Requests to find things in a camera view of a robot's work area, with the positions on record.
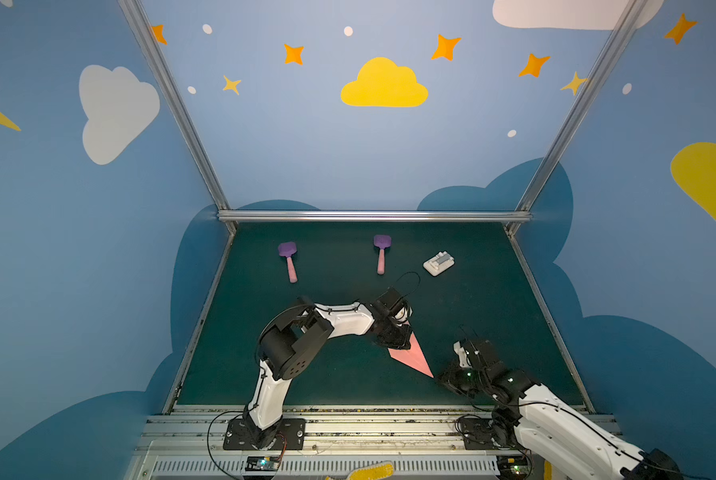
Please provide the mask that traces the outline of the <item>pink square paper sheet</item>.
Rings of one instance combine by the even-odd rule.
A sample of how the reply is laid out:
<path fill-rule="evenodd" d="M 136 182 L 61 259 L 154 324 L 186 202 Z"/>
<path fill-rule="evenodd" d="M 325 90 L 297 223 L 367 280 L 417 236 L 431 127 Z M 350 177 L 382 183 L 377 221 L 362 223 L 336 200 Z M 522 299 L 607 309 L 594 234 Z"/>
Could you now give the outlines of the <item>pink square paper sheet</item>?
<path fill-rule="evenodd" d="M 410 348 L 409 349 L 392 349 L 389 348 L 388 352 L 390 356 L 396 361 L 409 366 L 410 368 L 433 378 L 434 374 L 427 362 L 421 345 L 417 339 L 416 334 L 411 330 L 409 338 Z"/>

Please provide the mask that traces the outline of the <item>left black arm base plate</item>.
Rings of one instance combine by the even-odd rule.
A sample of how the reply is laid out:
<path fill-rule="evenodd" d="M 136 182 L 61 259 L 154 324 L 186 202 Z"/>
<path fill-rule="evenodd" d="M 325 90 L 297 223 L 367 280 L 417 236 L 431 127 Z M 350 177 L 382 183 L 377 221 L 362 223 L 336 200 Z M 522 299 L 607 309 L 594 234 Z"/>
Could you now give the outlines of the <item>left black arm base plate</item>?
<path fill-rule="evenodd" d="M 258 428 L 251 420 L 237 418 L 229 422 L 222 448 L 241 450 L 302 450 L 306 421 L 283 418 L 267 429 Z"/>

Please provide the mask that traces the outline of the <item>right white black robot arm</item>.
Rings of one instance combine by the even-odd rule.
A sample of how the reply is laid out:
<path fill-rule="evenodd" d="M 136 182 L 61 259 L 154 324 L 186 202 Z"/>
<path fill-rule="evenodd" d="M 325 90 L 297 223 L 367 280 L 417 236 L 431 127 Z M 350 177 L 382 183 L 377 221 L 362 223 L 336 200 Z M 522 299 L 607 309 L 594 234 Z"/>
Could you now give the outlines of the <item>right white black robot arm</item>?
<path fill-rule="evenodd" d="M 488 340 L 462 339 L 456 359 L 438 377 L 469 400 L 495 402 L 488 419 L 459 421 L 465 440 L 498 449 L 530 450 L 570 479 L 681 479 L 665 452 L 647 452 L 609 433 L 572 409 L 545 384 L 499 358 Z"/>

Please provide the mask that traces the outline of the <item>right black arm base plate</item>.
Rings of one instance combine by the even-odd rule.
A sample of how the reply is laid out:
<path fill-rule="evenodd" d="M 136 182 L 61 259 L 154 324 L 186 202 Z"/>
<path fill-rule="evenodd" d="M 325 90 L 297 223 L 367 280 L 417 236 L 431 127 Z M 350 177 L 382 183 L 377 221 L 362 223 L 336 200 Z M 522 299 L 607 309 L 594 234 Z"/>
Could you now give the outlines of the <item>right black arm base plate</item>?
<path fill-rule="evenodd" d="M 514 427 L 501 418 L 475 415 L 460 417 L 455 424 L 467 450 L 517 449 Z"/>

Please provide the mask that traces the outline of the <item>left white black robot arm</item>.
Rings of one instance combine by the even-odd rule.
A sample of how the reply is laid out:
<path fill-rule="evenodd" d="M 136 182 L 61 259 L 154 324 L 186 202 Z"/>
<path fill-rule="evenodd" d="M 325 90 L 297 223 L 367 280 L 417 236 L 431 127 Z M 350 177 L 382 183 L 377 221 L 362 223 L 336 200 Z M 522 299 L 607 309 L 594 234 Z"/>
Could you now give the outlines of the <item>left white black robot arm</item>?
<path fill-rule="evenodd" d="M 292 380 L 302 374 L 331 339 L 371 334 L 383 348 L 412 347 L 413 309 L 395 288 L 370 303 L 324 305 L 298 298 L 262 330 L 255 356 L 259 377 L 242 422 L 257 449 L 271 446 L 279 432 Z"/>

